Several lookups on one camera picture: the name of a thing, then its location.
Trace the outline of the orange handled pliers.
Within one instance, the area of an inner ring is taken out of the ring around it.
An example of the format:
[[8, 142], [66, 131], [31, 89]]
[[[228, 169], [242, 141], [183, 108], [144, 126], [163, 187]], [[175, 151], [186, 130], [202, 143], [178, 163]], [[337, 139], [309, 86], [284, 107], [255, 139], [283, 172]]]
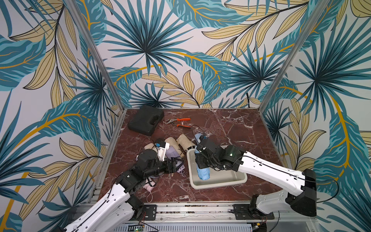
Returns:
[[191, 118], [169, 119], [166, 124], [174, 124], [176, 127], [191, 129], [191, 126], [183, 124], [183, 122], [187, 121], [191, 121]]

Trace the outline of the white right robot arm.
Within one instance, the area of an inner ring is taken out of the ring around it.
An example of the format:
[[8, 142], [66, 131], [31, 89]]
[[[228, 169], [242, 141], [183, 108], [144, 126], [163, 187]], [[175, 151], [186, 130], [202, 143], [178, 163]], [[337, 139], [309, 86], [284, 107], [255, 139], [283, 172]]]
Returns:
[[317, 180], [313, 170], [285, 168], [233, 145], [222, 148], [206, 136], [200, 138], [195, 156], [200, 169], [246, 173], [281, 188], [274, 193], [254, 195], [248, 208], [252, 215], [265, 216], [275, 211], [317, 215]]

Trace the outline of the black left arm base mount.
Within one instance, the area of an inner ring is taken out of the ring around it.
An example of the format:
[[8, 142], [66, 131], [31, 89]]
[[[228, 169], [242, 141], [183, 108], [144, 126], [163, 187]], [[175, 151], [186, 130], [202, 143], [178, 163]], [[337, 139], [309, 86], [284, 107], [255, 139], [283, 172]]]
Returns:
[[157, 205], [146, 205], [135, 195], [129, 197], [125, 203], [130, 205], [130, 209], [133, 211], [131, 221], [154, 221], [157, 215]]

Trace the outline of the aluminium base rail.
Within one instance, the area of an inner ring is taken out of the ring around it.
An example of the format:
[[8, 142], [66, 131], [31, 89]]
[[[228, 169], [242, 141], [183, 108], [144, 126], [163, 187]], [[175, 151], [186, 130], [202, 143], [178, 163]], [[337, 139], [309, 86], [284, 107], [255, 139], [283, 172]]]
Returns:
[[[238, 223], [253, 222], [256, 219], [236, 219], [231, 211], [235, 205], [242, 205], [248, 209], [250, 201], [215, 201], [215, 202], [178, 202], [178, 203], [154, 203], [156, 215], [154, 220], [146, 217], [145, 222], [156, 223]], [[277, 220], [275, 231], [288, 232], [320, 232], [317, 218], [301, 215], [293, 210], [280, 209], [274, 211], [274, 219], [268, 219], [269, 228], [273, 227]]]

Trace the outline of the beige folded umbrella middle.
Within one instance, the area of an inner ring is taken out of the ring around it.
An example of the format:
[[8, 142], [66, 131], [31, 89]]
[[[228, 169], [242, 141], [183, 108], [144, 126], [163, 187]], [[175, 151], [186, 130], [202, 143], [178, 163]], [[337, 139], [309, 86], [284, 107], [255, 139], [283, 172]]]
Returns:
[[180, 155], [181, 158], [183, 158], [185, 156], [183, 151], [180, 148], [180, 145], [178, 144], [178, 142], [174, 138], [169, 137], [169, 138], [165, 139], [165, 142], [169, 143], [169, 145], [176, 150], [176, 152]]

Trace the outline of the light blue folded umbrella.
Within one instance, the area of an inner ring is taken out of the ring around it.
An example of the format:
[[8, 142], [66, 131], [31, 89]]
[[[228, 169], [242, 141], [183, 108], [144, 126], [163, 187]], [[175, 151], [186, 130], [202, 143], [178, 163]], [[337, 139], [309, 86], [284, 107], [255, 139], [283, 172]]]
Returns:
[[202, 140], [207, 139], [207, 136], [203, 133], [196, 133], [194, 135], [196, 144], [198, 145]]

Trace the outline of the aluminium frame post left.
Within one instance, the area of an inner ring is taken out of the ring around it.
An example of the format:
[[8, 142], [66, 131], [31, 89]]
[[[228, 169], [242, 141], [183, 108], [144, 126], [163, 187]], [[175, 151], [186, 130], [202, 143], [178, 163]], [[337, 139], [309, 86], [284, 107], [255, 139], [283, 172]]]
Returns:
[[117, 91], [115, 90], [115, 87], [114, 87], [113, 81], [110, 77], [110, 74], [108, 73], [108, 71], [107, 71], [107, 69], [106, 69], [106, 67], [103, 63], [103, 60], [102, 60], [102, 58], [99, 54], [99, 51], [98, 51], [98, 49], [95, 45], [95, 42], [92, 38], [92, 35], [91, 35], [91, 33], [88, 29], [88, 25], [84, 22], [83, 16], [81, 15], [81, 13], [79, 11], [79, 8], [76, 4], [76, 1], [66, 0], [65, 3], [66, 3], [68, 9], [71, 12], [72, 19], [74, 20], [74, 22], [77, 25], [77, 28], [80, 30], [80, 32], [82, 34], [82, 37], [84, 38], [88, 49], [91, 51], [92, 57], [93, 57], [96, 65], [98, 66], [98, 69], [101, 72], [101, 74], [103, 76], [103, 79], [108, 86], [108, 89], [111, 91], [114, 101], [118, 105], [120, 111], [123, 112], [125, 110], [125, 107], [123, 106], [123, 104], [121, 102], [121, 98], [119, 97], [119, 95], [117, 94]]

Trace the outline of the pink folded umbrella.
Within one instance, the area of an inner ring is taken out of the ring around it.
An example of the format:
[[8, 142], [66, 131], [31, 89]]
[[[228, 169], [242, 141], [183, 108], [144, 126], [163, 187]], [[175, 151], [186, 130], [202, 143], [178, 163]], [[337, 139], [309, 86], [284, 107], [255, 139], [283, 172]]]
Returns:
[[151, 192], [151, 191], [153, 190], [154, 186], [153, 186], [153, 185], [150, 185], [149, 183], [146, 183], [146, 184], [143, 186], [143, 188], [144, 188], [145, 190], [147, 190], [148, 192]]

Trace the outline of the aluminium frame post right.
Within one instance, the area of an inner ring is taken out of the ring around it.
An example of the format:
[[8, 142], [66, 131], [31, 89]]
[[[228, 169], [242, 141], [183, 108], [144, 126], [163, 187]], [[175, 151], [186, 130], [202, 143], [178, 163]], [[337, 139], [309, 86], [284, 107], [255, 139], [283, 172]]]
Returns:
[[307, 37], [311, 34], [312, 29], [315, 27], [317, 21], [319, 20], [322, 12], [325, 10], [326, 6], [328, 5], [329, 0], [326, 1], [319, 1], [319, 3], [314, 8], [313, 13], [309, 16], [308, 22], [304, 25], [303, 31], [298, 35], [298, 38], [293, 45], [293, 48], [289, 52], [287, 58], [285, 59], [282, 67], [280, 68], [276, 78], [272, 81], [270, 88], [268, 89], [260, 107], [259, 112], [263, 113], [267, 105], [275, 93], [278, 85], [280, 84], [284, 74], [287, 72], [290, 64], [292, 63], [293, 59], [295, 58], [296, 54], [299, 52], [301, 47], [303, 46], [304, 42], [306, 41]]

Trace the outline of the beige folded umbrella by box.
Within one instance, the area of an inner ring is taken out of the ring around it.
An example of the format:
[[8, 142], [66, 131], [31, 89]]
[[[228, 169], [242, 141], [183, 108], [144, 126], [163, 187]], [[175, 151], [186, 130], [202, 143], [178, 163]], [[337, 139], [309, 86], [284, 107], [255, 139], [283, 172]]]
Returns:
[[177, 143], [185, 152], [188, 152], [190, 149], [194, 149], [196, 145], [191, 142], [184, 134], [181, 134], [177, 139]]

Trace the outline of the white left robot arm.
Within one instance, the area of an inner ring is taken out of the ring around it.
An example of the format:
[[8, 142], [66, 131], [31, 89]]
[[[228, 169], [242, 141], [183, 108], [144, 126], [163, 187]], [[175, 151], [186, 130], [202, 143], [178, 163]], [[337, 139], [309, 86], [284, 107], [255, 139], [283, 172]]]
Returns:
[[110, 190], [63, 231], [109, 232], [123, 222], [143, 218], [144, 203], [135, 192], [149, 183], [150, 177], [176, 173], [183, 164], [181, 158], [165, 157], [161, 161], [154, 150], [144, 150], [137, 162], [120, 174]]

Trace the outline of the beige plastic storage box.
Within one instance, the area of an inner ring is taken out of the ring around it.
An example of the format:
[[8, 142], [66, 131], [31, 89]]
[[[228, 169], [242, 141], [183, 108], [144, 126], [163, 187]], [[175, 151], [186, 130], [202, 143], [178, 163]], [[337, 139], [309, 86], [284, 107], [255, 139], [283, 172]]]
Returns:
[[189, 169], [189, 180], [192, 188], [213, 189], [232, 185], [244, 184], [247, 182], [247, 175], [235, 171], [215, 171], [210, 169], [210, 178], [208, 180], [201, 180], [197, 172], [197, 164], [195, 160], [195, 149], [190, 149], [187, 152], [186, 158]]

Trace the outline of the aluminium frame post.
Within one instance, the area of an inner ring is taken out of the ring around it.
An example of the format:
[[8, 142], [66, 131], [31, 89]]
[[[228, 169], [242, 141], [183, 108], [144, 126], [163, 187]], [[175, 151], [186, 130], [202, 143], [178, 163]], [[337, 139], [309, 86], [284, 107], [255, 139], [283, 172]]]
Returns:
[[280, 84], [284, 74], [287, 72], [290, 64], [292, 63], [293, 59], [295, 58], [296, 54], [299, 52], [301, 47], [303, 46], [304, 42], [306, 41], [307, 37], [311, 34], [312, 29], [315, 27], [317, 21], [319, 20], [322, 12], [325, 10], [326, 6], [328, 5], [329, 0], [326, 1], [319, 1], [319, 3], [314, 8], [313, 13], [309, 16], [308, 22], [304, 25], [303, 31], [298, 35], [298, 38], [293, 45], [293, 48], [289, 52], [287, 58], [285, 59], [282, 67], [280, 68], [276, 78], [272, 81], [270, 88], [268, 89], [260, 107], [259, 112], [263, 113], [267, 105], [275, 93], [278, 85]]
[[92, 35], [91, 35], [91, 33], [88, 29], [88, 25], [84, 22], [83, 16], [81, 15], [81, 13], [79, 11], [79, 8], [76, 4], [76, 1], [66, 0], [65, 3], [66, 3], [68, 9], [71, 12], [72, 19], [74, 20], [74, 22], [77, 25], [77, 28], [80, 30], [80, 32], [82, 34], [82, 37], [84, 38], [88, 49], [91, 51], [92, 57], [93, 57], [96, 65], [98, 66], [98, 69], [101, 72], [101, 74], [103, 76], [103, 79], [108, 86], [108, 89], [111, 91], [114, 101], [118, 105], [120, 111], [123, 112], [125, 110], [125, 107], [123, 106], [123, 104], [121, 102], [121, 98], [119, 97], [119, 95], [117, 94], [117, 91], [115, 90], [115, 87], [114, 87], [113, 81], [110, 77], [110, 74], [108, 73], [108, 71], [107, 71], [107, 69], [106, 69], [106, 67], [103, 63], [103, 60], [102, 60], [102, 58], [99, 54], [99, 51], [98, 51], [98, 49], [95, 45], [95, 42], [92, 38]]

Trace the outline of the lilac umbrella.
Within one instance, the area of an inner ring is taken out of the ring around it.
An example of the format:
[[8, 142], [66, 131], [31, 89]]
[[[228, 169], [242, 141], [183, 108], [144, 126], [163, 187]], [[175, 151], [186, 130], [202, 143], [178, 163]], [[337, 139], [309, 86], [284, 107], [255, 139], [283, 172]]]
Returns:
[[183, 159], [181, 159], [178, 151], [173, 146], [169, 147], [165, 155], [168, 159], [173, 161], [174, 168], [178, 173], [181, 173], [182, 171], [184, 171], [185, 169], [184, 161]]

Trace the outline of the black plastic tool case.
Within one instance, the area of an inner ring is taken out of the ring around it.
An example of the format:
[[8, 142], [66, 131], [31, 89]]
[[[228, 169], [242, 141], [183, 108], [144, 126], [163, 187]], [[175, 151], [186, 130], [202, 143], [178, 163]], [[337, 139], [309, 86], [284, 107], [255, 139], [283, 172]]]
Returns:
[[164, 118], [164, 110], [148, 105], [142, 105], [134, 117], [129, 121], [128, 128], [134, 132], [151, 136], [156, 126]]

